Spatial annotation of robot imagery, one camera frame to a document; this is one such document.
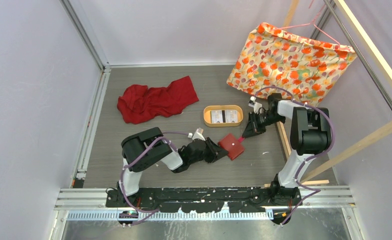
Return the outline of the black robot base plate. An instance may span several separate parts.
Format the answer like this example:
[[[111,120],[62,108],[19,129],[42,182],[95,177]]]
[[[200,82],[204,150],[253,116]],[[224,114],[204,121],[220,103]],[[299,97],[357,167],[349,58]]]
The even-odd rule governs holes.
[[[108,208],[136,207],[143,213],[218,213],[228,207],[230,213],[260,213],[265,207],[291,210],[302,200],[296,197],[270,198],[268,187],[142,187],[136,194],[124,197],[119,187],[105,190]]]

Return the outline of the red card holder wallet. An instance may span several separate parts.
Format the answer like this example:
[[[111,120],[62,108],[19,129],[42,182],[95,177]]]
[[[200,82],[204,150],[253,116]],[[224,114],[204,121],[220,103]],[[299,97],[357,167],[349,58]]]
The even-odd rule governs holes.
[[[244,137],[236,138],[233,134],[229,133],[218,142],[218,145],[228,152],[227,156],[233,161],[245,151],[242,144],[244,140]]]

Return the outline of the yellow oval tray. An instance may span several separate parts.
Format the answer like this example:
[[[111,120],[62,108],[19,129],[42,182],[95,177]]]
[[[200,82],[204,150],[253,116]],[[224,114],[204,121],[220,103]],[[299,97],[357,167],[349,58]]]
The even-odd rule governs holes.
[[[222,110],[224,112],[224,115],[225,115],[225,110],[237,110],[238,111],[238,122],[236,122],[236,123],[224,122],[224,123],[217,123],[217,124],[211,123],[211,111],[213,111],[213,110]],[[244,119],[243,110],[238,105],[209,105],[204,108],[202,115],[203,115],[203,120],[204,120],[205,124],[208,127],[212,127],[212,128],[236,127],[236,126],[239,126]]]

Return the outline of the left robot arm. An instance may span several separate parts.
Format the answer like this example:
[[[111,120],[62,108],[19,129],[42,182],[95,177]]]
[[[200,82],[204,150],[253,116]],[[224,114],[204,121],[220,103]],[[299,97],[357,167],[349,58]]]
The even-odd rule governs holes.
[[[177,148],[166,134],[184,135],[191,142]],[[161,162],[173,173],[181,173],[198,162],[214,163],[229,152],[203,136],[203,129],[195,132],[162,132],[159,127],[126,137],[121,142],[123,167],[118,181],[120,192],[118,200],[125,207],[132,207],[137,202],[137,192],[143,171]]]

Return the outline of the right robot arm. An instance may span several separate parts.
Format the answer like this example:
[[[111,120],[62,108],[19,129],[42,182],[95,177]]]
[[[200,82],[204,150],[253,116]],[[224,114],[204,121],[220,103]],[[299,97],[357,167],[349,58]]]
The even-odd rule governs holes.
[[[300,179],[316,155],[325,152],[332,143],[332,129],[326,108],[312,108],[293,100],[283,99],[273,93],[267,98],[268,108],[252,96],[248,105],[253,110],[242,138],[250,138],[266,132],[266,128],[278,122],[291,120],[290,155],[283,169],[267,188],[269,198],[275,205],[283,205],[298,194]]]

